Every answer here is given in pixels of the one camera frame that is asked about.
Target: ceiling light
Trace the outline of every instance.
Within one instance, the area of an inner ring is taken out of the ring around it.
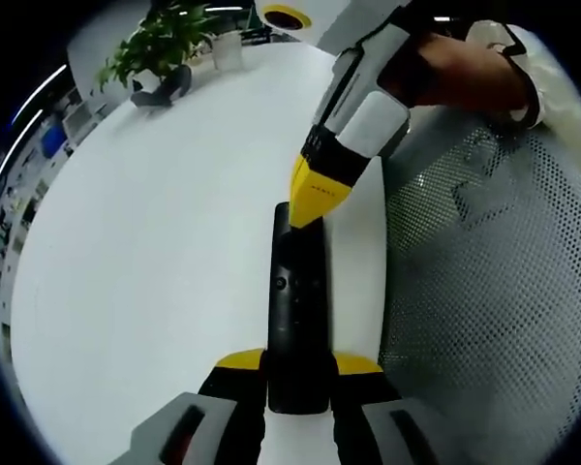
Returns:
[[[23,137],[26,135],[26,133],[28,132],[28,130],[30,130],[30,128],[32,127],[32,125],[35,124],[35,122],[39,119],[39,117],[41,116],[41,113],[43,113],[43,110],[42,109],[40,109],[39,111],[37,111],[37,114],[34,115],[34,117],[30,120],[30,122],[23,129],[23,131],[21,132],[21,134],[19,134],[19,136],[17,137],[17,139],[15,140],[15,142],[13,143],[13,145],[11,145],[11,149],[7,152],[7,155],[4,157],[4,160],[2,161],[2,164],[0,165],[0,176],[2,175],[2,171],[4,170],[4,167],[7,166],[7,162],[9,161],[9,159],[11,158],[11,156],[13,155],[13,152],[15,152],[15,149],[17,148],[17,146],[19,145],[19,143],[21,142],[21,140],[23,139]]]
[[[240,12],[242,7],[211,7],[205,8],[206,12]]]
[[[43,89],[45,89],[50,82],[52,82],[54,79],[56,79],[58,77],[58,75],[60,75],[66,69],[67,69],[67,65],[62,65],[60,68],[58,68],[56,71],[54,71],[50,77],[48,77],[46,80],[44,80],[43,83],[39,87],[37,87],[37,90],[35,90],[32,94],[30,94],[30,97],[28,97],[28,99],[23,103],[21,108],[15,114],[15,117],[11,121],[12,125],[15,123],[15,120],[19,118],[19,116],[24,111],[24,109],[26,107],[28,107],[30,102],[32,102],[32,100],[39,94],[39,92],[41,92]]]

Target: white sleeve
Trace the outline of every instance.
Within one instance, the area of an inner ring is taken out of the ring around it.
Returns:
[[[503,26],[493,21],[475,23],[467,40],[495,48],[501,53],[515,47],[517,41],[523,46],[522,53],[510,55],[509,58],[530,78],[535,88],[538,109],[537,114],[531,115],[533,121],[529,126],[543,122],[550,127],[570,149],[581,171],[581,97],[542,41],[518,26]],[[529,110],[514,111],[512,119],[520,121]]]

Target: potted plant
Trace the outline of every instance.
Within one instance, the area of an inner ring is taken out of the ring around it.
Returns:
[[[113,56],[96,75],[103,92],[111,80],[125,88],[130,79],[137,91],[132,101],[137,105],[169,106],[170,95],[179,90],[184,95],[190,87],[192,72],[185,64],[197,54],[202,42],[211,43],[211,22],[204,5],[186,0],[170,0],[153,8],[127,41],[122,41]],[[153,92],[142,90],[138,75],[148,70],[160,82]]]

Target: white table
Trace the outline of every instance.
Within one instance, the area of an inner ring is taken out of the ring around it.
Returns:
[[[58,174],[28,234],[13,296],[15,372],[69,465],[108,463],[219,358],[266,343],[274,206],[288,198],[333,59],[301,44],[244,53],[247,71],[213,78],[168,111],[118,108]],[[327,228],[334,349],[376,358],[379,160]],[[330,416],[266,420],[261,463],[337,463]]]

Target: plant pot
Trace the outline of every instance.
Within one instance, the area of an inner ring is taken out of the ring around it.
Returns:
[[[152,91],[147,90],[139,80],[136,79],[136,81],[141,86],[141,89],[134,92],[131,97],[136,107],[171,107],[171,97],[175,92],[178,92],[180,98],[190,90],[192,70],[187,65],[177,66]]]

